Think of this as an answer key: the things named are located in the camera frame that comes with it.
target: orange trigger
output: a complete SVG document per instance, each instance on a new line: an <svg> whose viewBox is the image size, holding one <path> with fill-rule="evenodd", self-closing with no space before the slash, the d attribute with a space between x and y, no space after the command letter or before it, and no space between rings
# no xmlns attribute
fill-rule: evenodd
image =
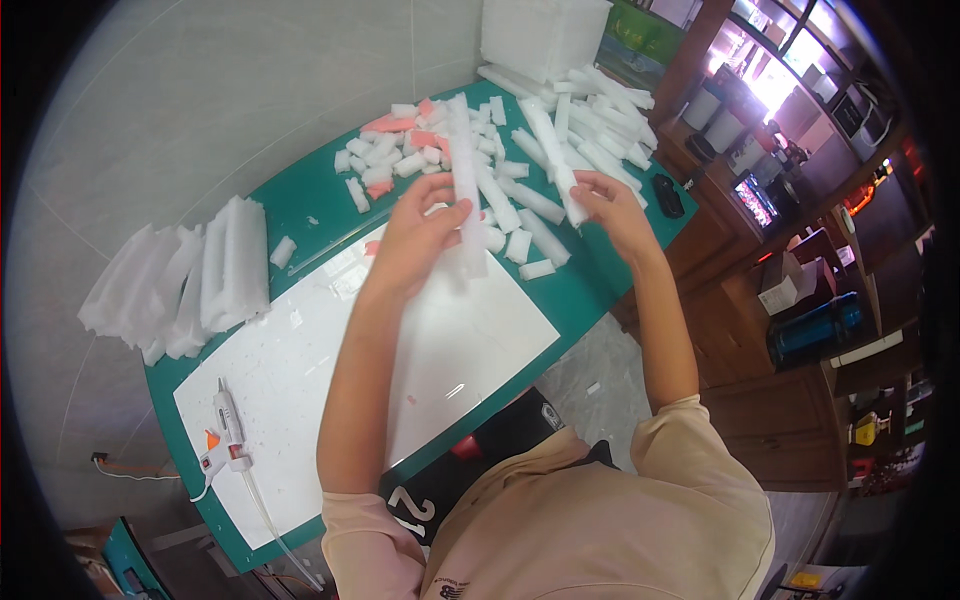
<svg viewBox="0 0 960 600"><path fill-rule="evenodd" d="M209 429L204 430L206 432L206 449L212 450L213 447L220 443L220 436L211 432Z"/></svg>

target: pink foam piece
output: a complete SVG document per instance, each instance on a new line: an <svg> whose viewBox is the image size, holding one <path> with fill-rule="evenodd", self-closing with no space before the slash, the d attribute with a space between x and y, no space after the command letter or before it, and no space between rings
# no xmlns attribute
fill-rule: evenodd
<svg viewBox="0 0 960 600"><path fill-rule="evenodd" d="M392 189L394 189L394 180L389 180L368 186L367 193L371 198L377 200L380 198L380 196L383 196Z"/></svg>
<svg viewBox="0 0 960 600"><path fill-rule="evenodd" d="M426 117L430 116L431 112L433 112L433 103L430 102L429 98L424 98L423 100L420 100L417 108L420 109L420 114L425 119Z"/></svg>
<svg viewBox="0 0 960 600"><path fill-rule="evenodd" d="M440 144L440 149L444 151L444 156L446 156L447 160L450 160L450 142L446 141L446 138L441 135L437 135L436 137L437 143Z"/></svg>
<svg viewBox="0 0 960 600"><path fill-rule="evenodd" d="M422 148L423 146L437 147L437 135L433 132L413 130L410 132L410 143Z"/></svg>
<svg viewBox="0 0 960 600"><path fill-rule="evenodd" d="M413 119L395 119L392 114L385 114L379 119L373 119L360 128L361 132L405 132L412 130L416 124Z"/></svg>

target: beige t-shirt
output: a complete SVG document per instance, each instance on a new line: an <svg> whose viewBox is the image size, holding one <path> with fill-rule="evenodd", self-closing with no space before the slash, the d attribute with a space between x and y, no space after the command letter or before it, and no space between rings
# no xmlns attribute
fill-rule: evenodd
<svg viewBox="0 0 960 600"><path fill-rule="evenodd" d="M592 463L572 427L503 461L444 519L425 561L373 494L324 494L324 555L345 600L742 598L774 552L770 504L699 396L640 423L639 476Z"/></svg>

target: person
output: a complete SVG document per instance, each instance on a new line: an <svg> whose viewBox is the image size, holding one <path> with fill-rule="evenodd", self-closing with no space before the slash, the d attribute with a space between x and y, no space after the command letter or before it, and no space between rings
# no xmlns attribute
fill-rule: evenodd
<svg viewBox="0 0 960 600"><path fill-rule="evenodd" d="M632 439L638 475L578 462L590 448L564 427L481 475L443 520L429 560L388 512L376 492L401 314L470 211L461 200L423 216L454 196L449 174L422 177L397 202L356 298L317 443L322 546L341 598L755 597L774 550L770 505L700 404L666 258L627 186L575 176L573 198L633 273L654 414Z"/></svg>

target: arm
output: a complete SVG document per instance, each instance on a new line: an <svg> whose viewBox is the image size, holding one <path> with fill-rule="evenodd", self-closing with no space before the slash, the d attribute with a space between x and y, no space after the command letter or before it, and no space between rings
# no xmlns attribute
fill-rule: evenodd
<svg viewBox="0 0 960 600"><path fill-rule="evenodd" d="M454 200L448 173L421 177L397 201L370 274L357 295L337 356L317 440L324 492L376 493L386 453L390 382L400 318L429 277L440 253L460 241L469 215Z"/></svg>
<svg viewBox="0 0 960 600"><path fill-rule="evenodd" d="M634 276L643 340L643 379L650 408L697 394L700 384L693 346L670 266L633 191L593 171L576 171L573 198L610 236Z"/></svg>

